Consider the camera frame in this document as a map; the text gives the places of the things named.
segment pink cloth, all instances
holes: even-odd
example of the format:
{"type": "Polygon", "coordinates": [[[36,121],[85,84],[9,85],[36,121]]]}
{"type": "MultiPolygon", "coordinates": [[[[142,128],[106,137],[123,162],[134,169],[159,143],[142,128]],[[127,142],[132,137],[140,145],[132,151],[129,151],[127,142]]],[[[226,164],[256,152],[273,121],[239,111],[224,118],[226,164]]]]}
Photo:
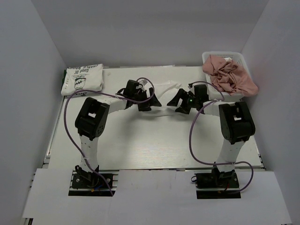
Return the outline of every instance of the pink cloth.
{"type": "Polygon", "coordinates": [[[230,95],[242,93],[243,96],[253,96],[258,93],[258,87],[253,83],[249,74],[235,61],[226,61],[222,57],[210,55],[203,64],[203,72],[210,75],[212,84],[219,91],[230,95]]]}

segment white panel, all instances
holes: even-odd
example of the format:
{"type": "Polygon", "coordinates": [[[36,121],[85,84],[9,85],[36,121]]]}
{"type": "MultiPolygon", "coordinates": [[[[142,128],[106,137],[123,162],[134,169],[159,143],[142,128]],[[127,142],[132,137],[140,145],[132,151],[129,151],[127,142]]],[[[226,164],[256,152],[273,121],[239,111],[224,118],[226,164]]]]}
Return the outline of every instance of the white panel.
{"type": "Polygon", "coordinates": [[[300,1],[270,0],[243,49],[260,92],[248,99],[263,162],[300,224],[300,1]]]}
{"type": "Polygon", "coordinates": [[[268,0],[33,0],[68,66],[201,65],[240,52],[268,0]]]}
{"type": "MultiPolygon", "coordinates": [[[[39,169],[24,217],[36,225],[290,223],[273,172],[255,172],[241,199],[197,200],[193,172],[120,171],[114,197],[68,196],[71,170],[39,169]]],[[[250,172],[239,172],[245,185],[250,172]]]]}
{"type": "Polygon", "coordinates": [[[61,104],[66,65],[30,0],[0,4],[0,220],[18,225],[61,104]]]}
{"type": "MultiPolygon", "coordinates": [[[[125,87],[129,79],[140,76],[149,78],[153,83],[174,80],[182,83],[183,87],[193,81],[205,80],[201,67],[105,69],[103,91],[114,94],[125,87]]],[[[188,149],[188,134],[197,111],[192,109],[189,115],[175,114],[175,107],[165,107],[175,94],[176,92],[169,99],[164,99],[163,108],[153,107],[151,112],[138,112],[134,105],[109,114],[105,130],[98,141],[97,153],[101,170],[207,167],[197,163],[188,149]],[[170,112],[170,116],[156,117],[161,110],[170,112]]],[[[101,101],[103,97],[94,98],[101,101]]],[[[67,125],[77,143],[80,140],[74,122],[84,101],[85,97],[71,99],[67,111],[67,125]]],[[[195,155],[203,161],[215,162],[222,144],[220,118],[200,115],[193,131],[195,155]]],[[[254,138],[245,143],[238,161],[261,165],[254,138]]],[[[49,168],[74,168],[79,163],[80,153],[67,137],[61,115],[51,149],[49,168]]]]}

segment wire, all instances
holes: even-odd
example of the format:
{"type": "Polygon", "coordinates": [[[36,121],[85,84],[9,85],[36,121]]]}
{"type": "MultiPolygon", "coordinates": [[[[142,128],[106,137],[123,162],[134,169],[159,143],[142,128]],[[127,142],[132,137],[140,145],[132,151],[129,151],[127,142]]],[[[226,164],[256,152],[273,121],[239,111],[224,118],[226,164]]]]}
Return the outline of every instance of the wire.
{"type": "MultiPolygon", "coordinates": [[[[213,85],[213,84],[211,84],[211,83],[208,83],[208,82],[205,82],[205,81],[196,81],[196,82],[191,83],[191,85],[194,84],[194,83],[206,83],[206,84],[211,85],[212,87],[214,87],[214,88],[221,94],[221,96],[222,96],[222,98],[223,98],[223,100],[224,100],[224,95],[216,88],[215,85],[213,85]]],[[[197,113],[197,115],[195,116],[195,118],[194,118],[194,120],[193,120],[193,122],[192,122],[192,125],[191,125],[191,129],[190,129],[190,131],[189,131],[189,137],[188,137],[189,151],[190,151],[190,153],[191,153],[193,159],[196,160],[198,163],[201,163],[201,164],[203,164],[203,165],[212,165],[212,166],[214,166],[214,165],[232,165],[232,164],[235,164],[235,165],[236,165],[236,164],[247,164],[247,165],[250,167],[250,169],[251,169],[251,177],[250,177],[250,180],[249,180],[249,182],[248,182],[242,189],[240,189],[239,191],[231,192],[231,194],[235,194],[235,193],[238,193],[238,192],[241,192],[241,191],[245,190],[245,189],[250,185],[250,183],[251,183],[251,181],[252,181],[252,179],[253,179],[253,175],[254,175],[254,169],[253,169],[253,166],[252,166],[249,162],[246,162],[246,161],[229,162],[229,163],[206,163],[206,162],[203,162],[203,161],[197,159],[196,156],[195,156],[194,153],[193,153],[193,150],[192,150],[192,133],[193,133],[193,128],[194,128],[194,125],[195,125],[195,123],[196,123],[196,120],[197,120],[198,116],[199,116],[202,112],[204,112],[204,109],[205,109],[207,106],[209,106],[209,105],[211,105],[211,104],[213,104],[213,103],[215,103],[215,102],[217,102],[217,101],[216,101],[216,100],[213,100],[213,101],[209,102],[208,104],[204,105],[204,106],[199,110],[199,112],[197,113]]]]}
{"type": "MultiPolygon", "coordinates": [[[[148,99],[146,99],[146,100],[144,100],[144,101],[135,101],[135,100],[131,100],[131,99],[125,98],[125,97],[119,97],[119,99],[127,100],[127,101],[130,101],[130,102],[136,103],[136,104],[140,104],[140,103],[144,103],[144,102],[149,101],[149,100],[154,96],[154,91],[155,91],[154,85],[153,85],[153,83],[152,83],[149,79],[147,79],[147,78],[145,78],[145,77],[140,77],[140,78],[138,78],[136,81],[139,81],[139,80],[141,80],[141,79],[144,79],[144,80],[148,81],[148,82],[152,85],[153,93],[152,93],[152,95],[151,95],[148,99]]],[[[101,92],[101,91],[95,91],[95,90],[84,90],[84,89],[83,89],[83,90],[77,90],[77,91],[75,91],[73,94],[71,94],[71,95],[67,98],[67,101],[66,101],[66,104],[65,104],[65,108],[64,108],[64,127],[65,127],[65,130],[66,130],[66,133],[67,133],[69,139],[71,140],[71,142],[73,143],[73,145],[79,150],[79,152],[80,152],[80,154],[82,155],[82,157],[83,157],[83,159],[84,159],[86,165],[88,166],[88,168],[89,168],[92,172],[94,172],[96,175],[98,175],[99,177],[101,177],[101,179],[102,179],[102,180],[105,182],[105,184],[107,185],[107,187],[108,187],[108,189],[109,189],[111,195],[113,196],[112,189],[111,189],[111,187],[109,186],[108,182],[106,181],[106,179],[104,178],[103,175],[101,175],[100,173],[98,173],[97,171],[95,171],[94,169],[91,168],[90,163],[89,163],[88,160],[86,159],[84,152],[83,152],[83,151],[81,150],[81,148],[76,144],[76,142],[75,142],[74,139],[72,138],[72,136],[71,136],[71,134],[70,134],[70,132],[69,132],[69,129],[68,129],[68,127],[67,127],[67,107],[68,107],[69,101],[71,100],[71,98],[72,98],[75,94],[80,93],[80,92],[93,92],[93,93],[97,93],[97,94],[101,94],[101,95],[106,95],[106,96],[109,96],[109,97],[112,97],[112,98],[116,98],[116,96],[115,96],[115,95],[111,95],[111,94],[106,94],[106,93],[103,93],[103,92],[101,92]]]]}
{"type": "Polygon", "coordinates": [[[103,186],[103,184],[99,185],[98,187],[92,189],[92,192],[97,191],[99,188],[101,188],[103,186]]]}
{"type": "Polygon", "coordinates": [[[197,181],[197,178],[195,180],[193,180],[193,178],[195,178],[195,177],[196,177],[196,175],[191,178],[191,182],[196,182],[197,181]]]}
{"type": "Polygon", "coordinates": [[[228,188],[229,188],[229,182],[227,183],[226,188],[224,189],[223,192],[227,191],[228,188]]]}

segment white table surface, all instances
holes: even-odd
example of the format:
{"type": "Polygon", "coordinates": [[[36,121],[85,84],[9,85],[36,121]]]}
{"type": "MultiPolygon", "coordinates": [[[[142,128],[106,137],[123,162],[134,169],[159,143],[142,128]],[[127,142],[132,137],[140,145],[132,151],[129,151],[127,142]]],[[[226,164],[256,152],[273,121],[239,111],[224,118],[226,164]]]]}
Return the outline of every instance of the white table surface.
{"type": "MultiPolygon", "coordinates": [[[[205,81],[201,67],[138,67],[104,69],[103,92],[114,94],[125,87],[129,79],[147,77],[153,83],[173,80],[187,87],[193,81],[205,81]]],[[[103,96],[93,96],[100,100],[103,96]]],[[[73,98],[68,106],[67,125],[75,141],[80,144],[75,119],[86,97],[73,98]]],[[[166,110],[152,108],[151,113],[166,110]]],[[[188,134],[197,111],[189,115],[147,116],[134,105],[127,110],[109,114],[104,133],[98,142],[100,170],[205,168],[194,161],[188,149],[188,134]]],[[[63,126],[63,112],[51,145],[49,168],[74,168],[80,163],[80,153],[72,145],[63,126]]],[[[216,161],[223,143],[219,117],[200,115],[193,131],[193,149],[198,159],[216,161]]],[[[254,137],[242,147],[238,161],[261,166],[254,137]]]]}

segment white basket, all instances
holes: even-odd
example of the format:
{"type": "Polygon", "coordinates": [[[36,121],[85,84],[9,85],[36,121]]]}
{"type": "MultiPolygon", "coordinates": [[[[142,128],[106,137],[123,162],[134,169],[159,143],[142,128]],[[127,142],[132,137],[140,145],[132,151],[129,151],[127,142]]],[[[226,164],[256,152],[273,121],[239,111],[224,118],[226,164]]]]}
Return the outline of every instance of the white basket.
{"type": "MultiPolygon", "coordinates": [[[[251,77],[250,72],[247,67],[247,64],[241,53],[238,53],[238,52],[204,52],[202,54],[203,63],[207,60],[209,55],[217,55],[222,58],[228,58],[228,57],[232,58],[239,65],[243,66],[245,68],[245,70],[248,72],[249,76],[251,77]]],[[[205,77],[206,77],[206,82],[211,83],[210,75],[205,74],[205,77]]],[[[209,95],[210,99],[220,99],[220,93],[216,89],[211,87],[210,85],[208,85],[207,94],[209,95]]],[[[244,97],[241,93],[234,93],[233,95],[229,95],[227,92],[222,92],[222,94],[224,95],[226,102],[238,102],[238,101],[240,101],[240,99],[242,97],[244,97]]]]}

